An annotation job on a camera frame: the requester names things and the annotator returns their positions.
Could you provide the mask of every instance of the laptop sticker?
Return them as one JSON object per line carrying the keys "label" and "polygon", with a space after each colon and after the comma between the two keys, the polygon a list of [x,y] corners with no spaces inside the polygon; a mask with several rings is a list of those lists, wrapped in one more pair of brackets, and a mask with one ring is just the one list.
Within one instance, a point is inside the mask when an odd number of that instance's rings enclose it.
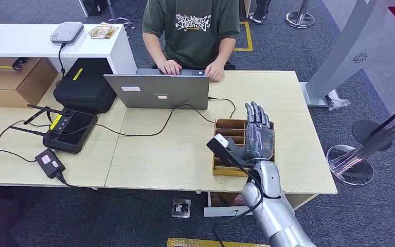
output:
{"label": "laptop sticker", "polygon": [[134,91],[134,92],[140,92],[140,87],[139,86],[123,86],[122,87],[123,91]]}

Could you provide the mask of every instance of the cardboard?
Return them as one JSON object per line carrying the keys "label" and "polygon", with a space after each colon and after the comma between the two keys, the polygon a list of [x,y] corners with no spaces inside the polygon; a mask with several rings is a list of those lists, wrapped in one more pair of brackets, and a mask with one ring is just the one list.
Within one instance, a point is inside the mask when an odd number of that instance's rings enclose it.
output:
{"label": "cardboard", "polygon": [[[274,131],[273,143],[275,143],[275,124],[271,121],[270,128]],[[244,146],[246,141],[246,126],[247,120],[239,119],[217,119],[214,123],[214,135],[222,134],[225,138],[232,138],[238,146]],[[273,155],[269,159],[275,162],[275,148],[273,149]],[[231,177],[247,177],[247,175],[237,167],[228,166],[215,157],[213,154],[212,162],[212,174],[231,176]]]}
{"label": "cardboard", "polygon": [[0,58],[0,107],[26,108],[38,104],[57,73],[44,58],[31,58],[13,70],[17,58]]}

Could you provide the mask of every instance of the hand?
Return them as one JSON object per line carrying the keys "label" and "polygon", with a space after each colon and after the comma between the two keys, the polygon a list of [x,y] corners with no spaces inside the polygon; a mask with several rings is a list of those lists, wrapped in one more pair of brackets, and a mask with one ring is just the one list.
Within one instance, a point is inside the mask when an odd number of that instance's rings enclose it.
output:
{"label": "hand", "polygon": [[161,65],[158,65],[158,69],[165,75],[179,75],[179,70],[181,70],[182,67],[174,60],[167,60]]}
{"label": "hand", "polygon": [[205,74],[213,81],[221,81],[225,76],[225,72],[223,71],[224,66],[225,63],[215,60],[207,66],[205,69]]}
{"label": "hand", "polygon": [[247,127],[246,143],[243,146],[242,158],[264,158],[268,160],[273,155],[273,130],[263,108],[252,101],[252,107],[246,103]]}

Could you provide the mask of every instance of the sticker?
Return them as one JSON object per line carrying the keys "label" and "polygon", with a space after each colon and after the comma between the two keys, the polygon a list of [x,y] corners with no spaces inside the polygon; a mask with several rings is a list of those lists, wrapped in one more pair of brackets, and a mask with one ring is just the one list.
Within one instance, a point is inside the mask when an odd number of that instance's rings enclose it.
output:
{"label": "sticker", "polygon": [[79,77],[79,74],[82,72],[82,68],[80,68],[78,70],[78,72],[76,73],[76,75],[74,76],[74,81],[76,81],[76,79]]}
{"label": "sticker", "polygon": [[43,161],[43,164],[47,164],[47,163],[49,163],[50,162],[50,158],[49,158],[49,155],[45,155],[45,156],[43,156],[42,157],[42,161]]}
{"label": "sticker", "polygon": [[140,92],[140,87],[139,86],[123,86],[122,87],[123,91],[134,91],[134,92]]}
{"label": "sticker", "polygon": [[53,128],[55,127],[55,125],[57,125],[58,121],[60,120],[61,115],[58,115],[55,120],[52,122],[52,124],[50,125],[49,129],[53,130]]}

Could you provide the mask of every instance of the yellow label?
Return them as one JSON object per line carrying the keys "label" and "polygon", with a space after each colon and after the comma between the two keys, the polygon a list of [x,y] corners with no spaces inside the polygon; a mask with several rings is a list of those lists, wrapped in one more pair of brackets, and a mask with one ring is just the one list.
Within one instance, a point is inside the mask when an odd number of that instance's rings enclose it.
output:
{"label": "yellow label", "polygon": [[80,68],[78,70],[78,72],[76,73],[76,75],[74,76],[74,81],[76,81],[76,79],[79,77],[79,74],[82,72],[82,68]]}
{"label": "yellow label", "polygon": [[[255,244],[255,243],[238,243],[238,242],[225,242],[226,247],[270,247],[270,245],[265,244]],[[220,247],[218,241],[213,240],[198,240],[198,239],[187,239],[187,238],[169,238],[167,239],[167,247]]]}
{"label": "yellow label", "polygon": [[58,115],[55,120],[52,122],[52,124],[49,126],[50,130],[53,130],[53,128],[55,127],[55,125],[57,125],[58,121],[60,120],[61,115]]}

